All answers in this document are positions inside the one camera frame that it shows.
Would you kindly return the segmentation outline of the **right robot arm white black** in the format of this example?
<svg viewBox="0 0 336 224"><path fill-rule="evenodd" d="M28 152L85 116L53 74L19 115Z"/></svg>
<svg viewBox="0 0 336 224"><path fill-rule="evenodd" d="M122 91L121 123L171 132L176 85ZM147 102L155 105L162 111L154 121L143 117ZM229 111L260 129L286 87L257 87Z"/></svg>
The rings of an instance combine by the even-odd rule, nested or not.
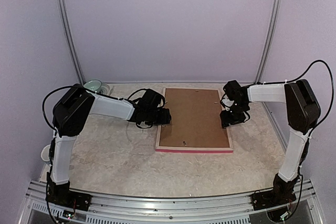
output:
<svg viewBox="0 0 336 224"><path fill-rule="evenodd" d="M220 113L223 128L247 121L250 103L274 102L286 105L290 127L289 141L278 176L285 182L294 180L298 176L309 134L317 125L321 114L317 98L308 81L301 79L294 82L241 86L233 80L224 85L223 91L224 95L220 100L224 107Z"/></svg>

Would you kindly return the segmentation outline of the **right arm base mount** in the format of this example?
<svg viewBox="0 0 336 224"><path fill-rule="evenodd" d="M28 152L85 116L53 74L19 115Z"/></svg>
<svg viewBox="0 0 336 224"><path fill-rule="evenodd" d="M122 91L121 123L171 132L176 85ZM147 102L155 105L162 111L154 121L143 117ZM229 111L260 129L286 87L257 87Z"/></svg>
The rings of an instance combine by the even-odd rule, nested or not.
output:
<svg viewBox="0 0 336 224"><path fill-rule="evenodd" d="M297 199L294 193L294 186L298 180L299 175L293 180L285 182L276 174L271 190L254 192L251 195L253 209L262 210L294 202Z"/></svg>

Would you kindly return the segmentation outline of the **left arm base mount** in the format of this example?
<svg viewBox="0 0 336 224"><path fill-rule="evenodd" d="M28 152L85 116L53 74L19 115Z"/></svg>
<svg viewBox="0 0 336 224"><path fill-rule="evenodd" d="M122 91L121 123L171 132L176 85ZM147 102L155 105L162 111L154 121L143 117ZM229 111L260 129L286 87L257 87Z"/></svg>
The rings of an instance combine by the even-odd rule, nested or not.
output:
<svg viewBox="0 0 336 224"><path fill-rule="evenodd" d="M46 201L73 210L88 211L92 196L70 190L70 181L57 185L47 172Z"/></svg>

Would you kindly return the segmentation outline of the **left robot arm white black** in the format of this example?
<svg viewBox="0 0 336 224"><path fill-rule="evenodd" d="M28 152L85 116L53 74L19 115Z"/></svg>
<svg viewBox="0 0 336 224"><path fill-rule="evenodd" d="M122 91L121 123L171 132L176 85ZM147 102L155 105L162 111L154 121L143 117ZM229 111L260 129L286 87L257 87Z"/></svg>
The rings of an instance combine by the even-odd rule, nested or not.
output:
<svg viewBox="0 0 336 224"><path fill-rule="evenodd" d="M69 182L73 145L91 114L132 122L138 128L167 125L172 119L165 97L152 89L144 89L142 97L131 100L98 94L80 84L71 86L53 108L54 137L49 148L50 178L57 185L52 195L64 206L74 199L63 186Z"/></svg>

